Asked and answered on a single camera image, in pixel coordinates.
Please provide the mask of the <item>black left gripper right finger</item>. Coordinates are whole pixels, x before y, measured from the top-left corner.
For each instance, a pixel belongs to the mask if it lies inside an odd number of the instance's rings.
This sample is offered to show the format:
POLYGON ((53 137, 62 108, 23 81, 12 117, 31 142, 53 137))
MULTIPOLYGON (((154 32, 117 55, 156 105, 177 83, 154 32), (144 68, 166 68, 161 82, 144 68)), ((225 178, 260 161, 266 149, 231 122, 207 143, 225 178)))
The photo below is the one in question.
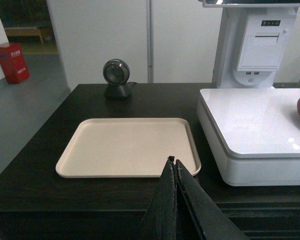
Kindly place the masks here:
POLYGON ((247 240, 248 237, 219 209, 177 159, 176 176, 181 195, 201 240, 247 240))

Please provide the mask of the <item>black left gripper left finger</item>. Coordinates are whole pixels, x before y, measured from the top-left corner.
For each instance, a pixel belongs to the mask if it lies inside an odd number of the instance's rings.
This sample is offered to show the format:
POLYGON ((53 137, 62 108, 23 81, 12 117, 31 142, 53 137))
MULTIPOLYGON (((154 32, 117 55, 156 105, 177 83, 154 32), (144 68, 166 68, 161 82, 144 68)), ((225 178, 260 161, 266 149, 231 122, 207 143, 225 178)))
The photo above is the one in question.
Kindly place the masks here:
POLYGON ((175 240, 177 238, 177 182, 175 158, 169 156, 152 201, 134 236, 136 240, 175 240))

